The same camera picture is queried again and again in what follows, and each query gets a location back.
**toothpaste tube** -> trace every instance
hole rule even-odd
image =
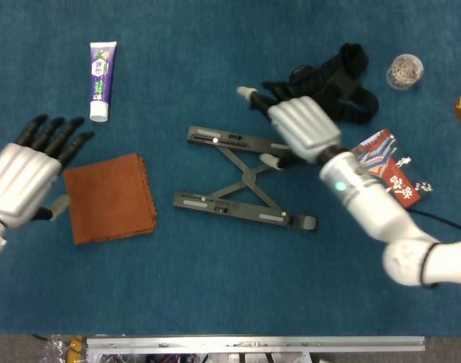
[[[108,120],[116,42],[91,43],[91,102],[89,118],[97,123]]]

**blue carpet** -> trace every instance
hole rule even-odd
[[[190,125],[276,138],[235,94],[285,79],[345,42],[370,57],[364,85],[381,108],[340,125],[355,146],[385,127],[435,187],[417,209],[461,223],[461,2],[0,1],[0,150],[33,115],[87,116],[89,43],[118,41],[110,122],[72,163],[131,152],[147,161],[159,213],[153,235],[73,246],[68,213],[8,233],[0,255],[0,333],[461,335],[461,286],[402,287],[319,182],[295,166],[260,184],[282,207],[319,216],[285,230],[175,209],[176,190],[239,180],[217,150],[186,142]],[[396,92],[395,56],[416,54],[423,82]],[[60,180],[49,199],[63,193]],[[461,232],[414,217],[445,242]]]

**orange microfiber towel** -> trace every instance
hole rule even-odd
[[[142,157],[129,154],[64,173],[75,244],[153,232],[156,210]]]

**robot finger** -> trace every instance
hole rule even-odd
[[[54,131],[64,123],[65,119],[63,117],[58,117],[53,119],[49,125],[42,130],[42,133],[32,142],[30,147],[36,151],[41,150],[48,143],[49,138],[54,134]]]
[[[285,82],[263,82],[262,86],[270,91],[279,101],[288,101],[292,98],[289,86]]]
[[[71,145],[64,150],[57,159],[63,166],[63,169],[71,162],[77,152],[94,136],[93,131],[83,132],[79,134]]]
[[[279,169],[285,169],[288,166],[301,163],[303,161],[304,160],[301,157],[297,157],[295,154],[289,152],[279,159],[279,161],[277,162],[277,167]]]
[[[48,221],[51,218],[52,210],[40,206],[39,209],[37,209],[36,214],[32,217],[31,221]]]
[[[84,121],[85,119],[82,117],[77,117],[69,121],[66,125],[64,125],[63,129],[54,138],[54,140],[51,141],[51,143],[45,148],[44,152],[50,157],[55,157],[57,152],[66,143],[67,139],[84,123]]]
[[[277,104],[277,101],[264,95],[260,95],[255,88],[244,87],[243,85],[237,87],[237,93],[243,96],[251,103],[251,108],[255,108],[268,117],[268,109]]]
[[[36,134],[40,125],[45,123],[47,119],[48,115],[44,114],[33,118],[26,126],[26,128],[20,133],[16,140],[16,144],[20,146],[27,146],[31,142],[32,137]]]

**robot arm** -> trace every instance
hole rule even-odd
[[[47,118],[41,115],[33,119],[20,137],[0,152],[0,251],[6,243],[6,229],[20,227],[31,219],[51,218],[49,209],[40,208],[42,201],[64,167],[93,136],[93,132],[83,132],[61,151],[84,119],[69,121],[50,141],[64,119],[54,119],[35,137]]]
[[[383,265],[399,284],[461,284],[461,242],[440,244],[416,226],[408,212],[341,147],[341,133],[308,96],[277,103],[253,88],[239,87],[271,121],[291,150],[322,166],[320,179],[341,200],[365,232],[388,244]]]

